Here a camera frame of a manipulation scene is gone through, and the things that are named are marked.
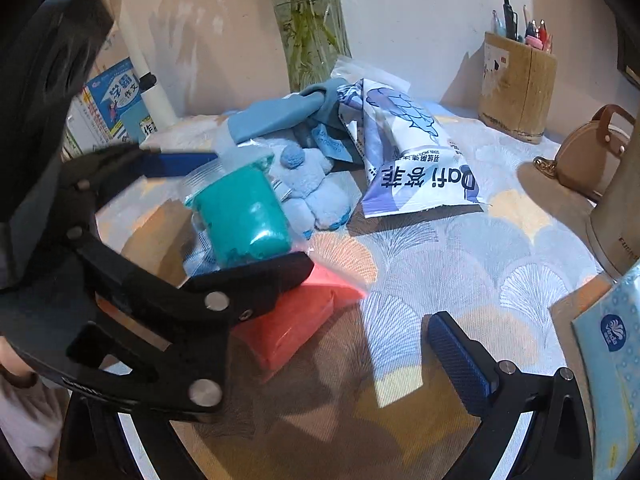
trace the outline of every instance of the transparent vase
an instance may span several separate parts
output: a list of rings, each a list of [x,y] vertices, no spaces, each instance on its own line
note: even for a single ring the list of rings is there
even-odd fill
[[[340,0],[271,1],[291,91],[329,79],[338,55],[351,55]]]

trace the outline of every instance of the white wall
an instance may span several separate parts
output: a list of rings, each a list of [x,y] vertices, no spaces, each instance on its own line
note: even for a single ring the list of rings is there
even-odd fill
[[[551,130],[568,134],[609,102],[636,113],[640,92],[616,69],[615,22],[602,0],[510,1],[520,18],[526,3],[554,34]],[[269,0],[126,2],[178,112],[217,113],[287,91]],[[477,104],[484,31],[502,0],[343,0],[343,7],[355,57],[411,81],[417,98]]]

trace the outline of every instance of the blue stuffed animal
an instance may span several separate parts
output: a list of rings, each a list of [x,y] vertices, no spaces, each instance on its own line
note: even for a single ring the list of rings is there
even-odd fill
[[[350,200],[326,178],[332,161],[317,148],[303,149],[293,142],[272,148],[275,161],[270,175],[291,190],[282,208],[293,230],[308,240],[314,228],[334,231],[345,225],[351,217]]]

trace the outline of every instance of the blue gripper pad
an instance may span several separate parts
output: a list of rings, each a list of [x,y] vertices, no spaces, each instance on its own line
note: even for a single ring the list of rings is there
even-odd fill
[[[446,314],[446,317],[454,325],[452,330],[442,314],[431,316],[427,330],[427,341],[442,363],[442,367],[469,415],[482,418],[490,407],[489,396],[494,388],[471,357],[465,345],[454,334],[454,330],[457,329],[456,331],[460,331],[461,335],[466,338],[462,329],[457,326],[449,314]],[[480,345],[480,343],[468,338],[466,341]]]

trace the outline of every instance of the brown leather pouch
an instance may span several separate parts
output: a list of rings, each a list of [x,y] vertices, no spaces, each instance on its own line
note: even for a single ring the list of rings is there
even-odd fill
[[[537,156],[533,164],[549,178],[598,202],[618,170],[628,135],[611,124],[616,113],[629,123],[634,117],[618,105],[603,106],[593,119],[572,132],[562,143],[556,160]]]

